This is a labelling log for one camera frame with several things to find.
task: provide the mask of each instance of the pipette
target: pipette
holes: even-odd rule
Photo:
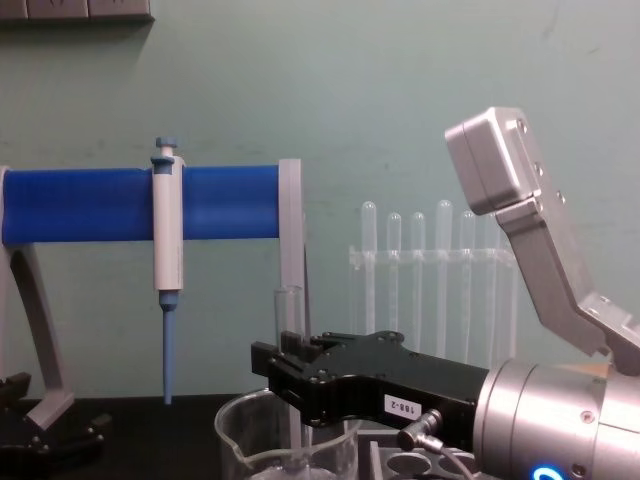
[[[154,287],[162,308],[163,323],[163,394],[165,405],[171,404],[173,386],[173,329],[178,294],[183,288],[182,265],[182,168],[184,161],[174,156],[173,138],[156,139],[160,155],[153,164],[153,257]]]

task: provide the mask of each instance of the cable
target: cable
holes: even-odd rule
[[[442,454],[442,456],[446,457],[451,463],[453,463],[456,467],[458,467],[458,470],[460,470],[460,473],[462,473],[462,476],[466,480],[474,480],[473,473],[471,473],[471,471],[465,466],[465,464],[462,463],[460,459],[456,457],[451,450],[443,447],[440,449],[440,453]]]

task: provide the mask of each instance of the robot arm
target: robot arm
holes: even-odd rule
[[[311,425],[373,419],[404,427],[408,448],[433,449],[437,434],[503,480],[640,478],[640,327],[595,291],[526,118],[491,108],[445,137],[471,209],[506,232],[540,322],[611,353],[608,378],[515,361],[487,373],[408,352],[394,332],[254,344],[254,372]]]
[[[587,355],[611,352],[620,373],[640,375],[640,324],[596,292],[524,114],[490,108],[445,138],[469,206],[495,212],[509,237],[540,322]]]

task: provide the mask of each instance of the cable connector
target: cable connector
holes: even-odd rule
[[[418,420],[398,432],[396,440],[398,446],[405,452],[421,447],[420,439],[435,435],[442,426],[442,415],[438,410],[431,409]]]

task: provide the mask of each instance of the clear test tube rack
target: clear test tube rack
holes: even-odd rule
[[[408,242],[402,220],[386,216],[378,249],[376,205],[362,205],[361,248],[349,251],[351,331],[399,331],[409,349],[486,368],[515,357],[521,277],[495,218],[454,216],[442,200],[430,228],[411,215]]]

